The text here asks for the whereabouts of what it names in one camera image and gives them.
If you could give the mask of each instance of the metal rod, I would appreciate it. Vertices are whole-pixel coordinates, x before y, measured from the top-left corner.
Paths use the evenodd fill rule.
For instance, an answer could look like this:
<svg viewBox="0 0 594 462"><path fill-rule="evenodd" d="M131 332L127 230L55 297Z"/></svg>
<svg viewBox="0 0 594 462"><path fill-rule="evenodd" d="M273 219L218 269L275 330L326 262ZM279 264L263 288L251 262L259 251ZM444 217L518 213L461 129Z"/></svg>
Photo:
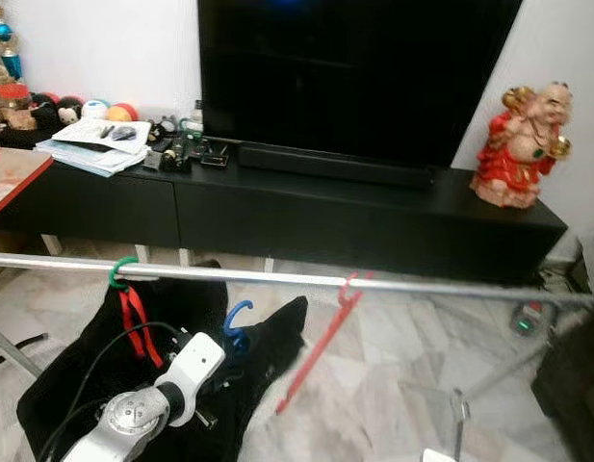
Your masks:
<svg viewBox="0 0 594 462"><path fill-rule="evenodd" d="M28 270L66 270L109 272L116 262L82 258L44 257L0 253L0 267L23 268ZM122 276L158 276L177 279L238 281L258 283L301 284L326 287L342 287L346 278L289 274L281 272L242 271L235 269L216 269L203 267L177 267L172 265L150 265L132 263L118 270ZM495 286L443 284L437 282L401 282L372 279L351 279L354 289L379 290L422 295L454 295L468 297L496 298L515 301L541 301L575 305L594 305L594 295L554 294L526 289L504 289Z"/></svg>
<svg viewBox="0 0 594 462"><path fill-rule="evenodd" d="M42 373L34 362L29 359L22 351L20 351L15 344L10 342L8 338L0 332L0 352L6 359L12 361L16 366L20 367L23 371L27 372L31 377L36 380Z"/></svg>

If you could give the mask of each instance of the small device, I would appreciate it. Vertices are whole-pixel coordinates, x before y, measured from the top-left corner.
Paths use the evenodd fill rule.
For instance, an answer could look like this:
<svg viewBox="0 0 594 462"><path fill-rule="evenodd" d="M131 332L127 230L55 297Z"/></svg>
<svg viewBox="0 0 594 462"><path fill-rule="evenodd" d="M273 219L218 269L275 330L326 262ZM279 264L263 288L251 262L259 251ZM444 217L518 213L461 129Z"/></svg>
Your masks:
<svg viewBox="0 0 594 462"><path fill-rule="evenodd" d="M529 337L545 320L545 306L538 301L519 304L512 313L510 328L521 337Z"/></svg>
<svg viewBox="0 0 594 462"><path fill-rule="evenodd" d="M151 149L153 149L156 152L164 152L170 148L172 141L173 141L173 138L170 138L170 137L163 138L159 141L151 142L149 144L149 146L151 147Z"/></svg>
<svg viewBox="0 0 594 462"><path fill-rule="evenodd" d="M199 161L204 154L211 151L211 145L209 144L209 141L205 138L203 138L200 141L191 141L191 143L193 144L193 147L192 149L190 149L190 152L188 153L190 159Z"/></svg>
<svg viewBox="0 0 594 462"><path fill-rule="evenodd" d="M160 169L160 163L162 162L162 153L155 152L152 150L147 151L142 168L147 170L158 171Z"/></svg>
<svg viewBox="0 0 594 462"><path fill-rule="evenodd" d="M175 138L170 149L164 152L160 162L161 171L179 171L187 173L192 170L192 164L186 155L187 139Z"/></svg>
<svg viewBox="0 0 594 462"><path fill-rule="evenodd" d="M118 127L111 135L115 141L133 140L136 137L136 128Z"/></svg>
<svg viewBox="0 0 594 462"><path fill-rule="evenodd" d="M226 168L228 165L228 154L225 154L228 144L221 150L220 154L215 154L209 150L200 157L200 164L205 167Z"/></svg>

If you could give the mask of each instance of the black tv cabinet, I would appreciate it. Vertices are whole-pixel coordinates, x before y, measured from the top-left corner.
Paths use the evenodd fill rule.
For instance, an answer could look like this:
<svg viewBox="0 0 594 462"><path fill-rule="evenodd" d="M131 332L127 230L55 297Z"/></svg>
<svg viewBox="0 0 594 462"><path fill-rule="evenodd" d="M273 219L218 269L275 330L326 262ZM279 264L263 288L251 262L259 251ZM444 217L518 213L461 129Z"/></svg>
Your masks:
<svg viewBox="0 0 594 462"><path fill-rule="evenodd" d="M0 213L0 228L57 236L521 283L566 230L544 204L499 209L472 172L425 191L240 167L131 167L111 178L54 163Z"/></svg>

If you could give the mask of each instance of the paper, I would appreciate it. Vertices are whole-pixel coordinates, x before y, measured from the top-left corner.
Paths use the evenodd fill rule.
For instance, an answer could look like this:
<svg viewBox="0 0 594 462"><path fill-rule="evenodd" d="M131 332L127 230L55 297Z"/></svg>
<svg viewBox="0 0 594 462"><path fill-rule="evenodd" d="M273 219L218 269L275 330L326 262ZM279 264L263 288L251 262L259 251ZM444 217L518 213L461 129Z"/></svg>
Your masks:
<svg viewBox="0 0 594 462"><path fill-rule="evenodd" d="M109 177L144 160L148 146L136 154L111 149L97 152L66 142L46 140L36 144L36 150L49 153L53 159L83 170Z"/></svg>
<svg viewBox="0 0 594 462"><path fill-rule="evenodd" d="M114 125L115 131L118 127L132 127L136 130L136 137L132 140L115 141L109 134L106 138L100 138L105 128ZM78 122L66 126L63 130L53 135L56 141L75 141L102 144L104 146L125 151L130 154L138 154L146 145L151 124L149 122L111 122L100 118L83 117Z"/></svg>

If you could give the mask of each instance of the red figurine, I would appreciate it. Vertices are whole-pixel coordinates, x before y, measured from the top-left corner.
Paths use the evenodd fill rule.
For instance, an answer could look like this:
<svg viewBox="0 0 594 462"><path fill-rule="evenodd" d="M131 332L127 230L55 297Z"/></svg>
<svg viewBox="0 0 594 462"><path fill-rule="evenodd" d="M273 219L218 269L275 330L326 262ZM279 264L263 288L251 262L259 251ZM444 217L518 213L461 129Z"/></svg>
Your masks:
<svg viewBox="0 0 594 462"><path fill-rule="evenodd" d="M477 155L480 166L470 187L478 197L499 207L534 204L538 174L548 175L556 160L570 154L559 127L570 118L572 97L558 82L538 94L528 87L506 92L508 111L491 120L489 139Z"/></svg>

